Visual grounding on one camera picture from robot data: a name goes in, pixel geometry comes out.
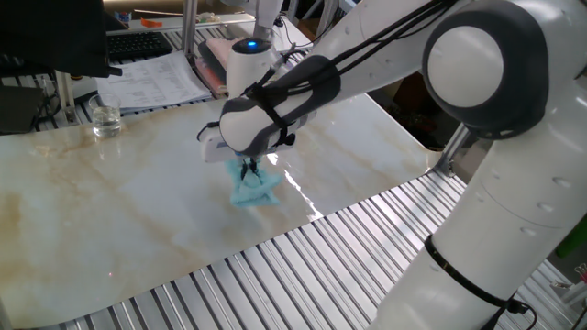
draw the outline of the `white paper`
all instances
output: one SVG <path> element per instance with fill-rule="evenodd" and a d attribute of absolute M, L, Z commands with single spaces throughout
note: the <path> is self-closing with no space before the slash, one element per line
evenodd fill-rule
<path fill-rule="evenodd" d="M 96 80 L 98 93 L 117 95 L 122 109 L 151 109 L 210 97 L 182 52 L 117 68 L 122 69 L 122 76 Z"/>

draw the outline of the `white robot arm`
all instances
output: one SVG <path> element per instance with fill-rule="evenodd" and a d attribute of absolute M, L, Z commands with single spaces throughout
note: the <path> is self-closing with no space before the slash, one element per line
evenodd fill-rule
<path fill-rule="evenodd" d="M 489 329 L 527 308 L 510 298 L 587 213 L 586 32 L 582 0 L 364 0 L 281 79 L 227 101 L 201 141 L 257 157 L 321 106 L 421 69 L 445 111 L 495 142 L 371 329 Z"/>

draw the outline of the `black cable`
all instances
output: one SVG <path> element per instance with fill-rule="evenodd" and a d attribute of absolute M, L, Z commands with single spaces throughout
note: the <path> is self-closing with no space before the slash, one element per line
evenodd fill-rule
<path fill-rule="evenodd" d="M 292 42 L 292 40 L 290 39 L 290 32 L 289 32 L 289 30 L 288 30 L 288 28 L 287 28 L 287 24 L 285 24 L 285 21 L 283 20 L 283 16 L 285 16 L 285 14 L 284 14 L 284 13 L 281 13 L 281 14 L 279 15 L 279 19 L 282 21 L 282 23 L 283 23 L 283 27 L 285 28 L 285 37 L 287 37 L 287 41 L 289 41 L 289 42 L 290 42 L 290 45 L 293 45 L 294 43 L 293 43 L 293 42 Z M 333 19 L 330 21 L 330 23 L 328 23 L 328 25 L 327 25 L 327 27 L 324 29 L 324 31 L 322 31 L 322 33 L 320 33 L 318 36 L 316 36 L 316 37 L 314 38 L 314 41 L 310 41 L 310 42 L 308 42 L 308 43 L 306 43 L 306 44 L 304 44 L 304 45 L 295 45 L 295 47 L 296 47 L 296 48 L 301 48 L 301 47 L 305 47 L 305 46 L 311 45 L 311 44 L 313 44 L 313 43 L 315 43 L 315 42 L 319 41 L 319 40 L 320 40 L 320 38 L 322 38 L 322 36 L 324 36 L 324 35 L 325 35 L 325 34 L 328 32 L 328 29 L 329 29 L 329 28 L 331 28 L 333 24 L 334 24 L 334 18 L 333 18 Z"/>
<path fill-rule="evenodd" d="M 403 36 L 401 36 L 400 38 L 398 38 L 398 40 L 399 40 L 399 39 L 408 38 L 408 37 L 412 37 L 414 34 L 416 34 L 416 33 L 420 32 L 420 31 L 422 31 L 422 30 L 423 30 L 423 29 L 425 29 L 425 28 L 428 28 L 429 26 L 431 26 L 431 25 L 432 25 L 432 23 L 436 22 L 436 21 L 437 21 L 439 18 L 441 18 L 443 15 L 445 15 L 445 14 L 446 14 L 446 13 L 449 11 L 449 9 L 450 9 L 451 7 L 452 7 L 452 5 L 449 5 L 449 6 L 447 6 L 447 7 L 446 7 L 446 8 L 445 8 L 445 9 L 444 9 L 442 12 L 440 12 L 440 14 L 438 14 L 438 16 L 434 17 L 434 18 L 433 18 L 432 20 L 430 20 L 428 23 L 424 24 L 424 25 L 423 25 L 421 28 L 417 29 L 417 30 L 416 30 L 416 31 L 414 31 L 414 32 L 410 32 L 410 33 L 408 33 L 408 34 L 406 34 L 406 35 L 403 35 Z"/>
<path fill-rule="evenodd" d="M 425 5 L 422 5 L 421 7 L 417 8 L 416 10 L 411 12 L 410 14 L 400 18 L 398 21 L 394 22 L 389 27 L 378 32 L 377 34 L 375 34 L 371 38 L 368 38 L 365 41 L 361 42 L 361 44 L 359 44 L 358 46 L 355 46 L 352 49 L 349 49 L 349 50 L 339 54 L 337 57 L 335 57 L 330 62 L 330 65 L 337 65 L 337 64 L 341 63 L 342 61 L 344 61 L 345 59 L 349 58 L 350 56 L 363 50 L 364 48 L 366 48 L 370 44 L 379 43 L 379 45 L 377 45 L 376 47 L 371 49 L 365 55 L 363 55 L 359 59 L 353 61 L 349 66 L 343 68 L 342 69 L 343 71 L 339 72 L 338 75 L 340 75 L 344 72 L 347 72 L 348 70 L 357 66 L 359 63 L 365 61 L 368 57 L 370 57 L 376 51 L 387 46 L 389 43 L 391 43 L 395 39 L 400 38 L 402 36 L 402 34 L 405 33 L 409 28 L 412 28 L 413 26 L 422 22 L 423 19 L 426 19 L 430 15 L 438 12 L 439 8 L 445 7 L 445 10 L 446 10 L 446 7 L 450 8 L 451 6 L 454 5 L 455 2 L 456 2 L 456 0 L 433 0 Z M 404 25 L 406 25 L 406 27 L 402 27 L 400 31 L 394 33 L 393 35 L 386 38 L 385 40 L 380 40 L 381 37 L 388 35 L 392 31 L 394 31 L 397 28 L 404 26 Z M 302 93 L 308 92 L 312 89 L 312 86 L 310 86 L 309 84 L 300 86 L 300 84 L 304 83 L 304 82 L 308 82 L 309 80 L 317 77 L 318 75 L 320 75 L 323 72 L 324 72 L 324 70 L 317 71 L 308 77 L 302 78 L 303 80 L 290 83 L 289 86 L 267 87 L 267 92 L 268 92 L 268 94 L 273 94 L 273 95 L 278 94 L 278 95 L 286 95 L 286 96 L 297 95 L 297 94 L 302 94 Z M 323 82 L 326 82 L 327 80 L 330 80 L 332 78 L 334 78 L 334 76 L 328 76 L 328 77 L 325 77 L 325 79 L 321 80 L 320 82 L 316 82 L 316 83 L 323 83 Z M 290 89 L 295 88 L 295 87 L 300 88 L 300 89 L 290 91 Z"/>
<path fill-rule="evenodd" d="M 422 14 L 422 19 L 426 19 L 426 18 L 434 15 L 436 12 L 437 12 L 437 8 L 432 7 Z M 347 65 L 345 68 L 340 70 L 338 72 L 338 74 L 342 75 L 342 74 L 350 71 L 351 69 L 353 69 L 357 65 L 361 64 L 363 61 L 367 60 L 373 54 L 375 54 L 376 52 L 381 50 L 383 47 L 389 45 L 392 41 L 400 39 L 405 32 L 407 32 L 410 28 L 413 28 L 414 26 L 418 25 L 421 22 L 422 22 L 422 20 L 419 20 L 419 21 L 413 20 L 411 22 L 406 23 L 403 27 L 401 27 L 397 32 L 393 33 L 390 37 L 388 37 L 384 41 L 380 42 L 377 46 L 373 47 L 372 49 L 370 49 L 369 51 L 367 51 L 366 53 L 361 55 L 358 59 L 354 60 L 351 64 Z"/>

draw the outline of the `marble surface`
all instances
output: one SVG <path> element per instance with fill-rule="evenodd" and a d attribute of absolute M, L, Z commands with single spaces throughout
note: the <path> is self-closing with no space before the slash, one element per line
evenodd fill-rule
<path fill-rule="evenodd" d="M 238 209 L 197 132 L 223 102 L 0 137 L 0 297 L 16 328 L 68 321 L 413 179 L 428 151 L 366 95 L 331 105 L 263 160 L 279 206 Z"/>

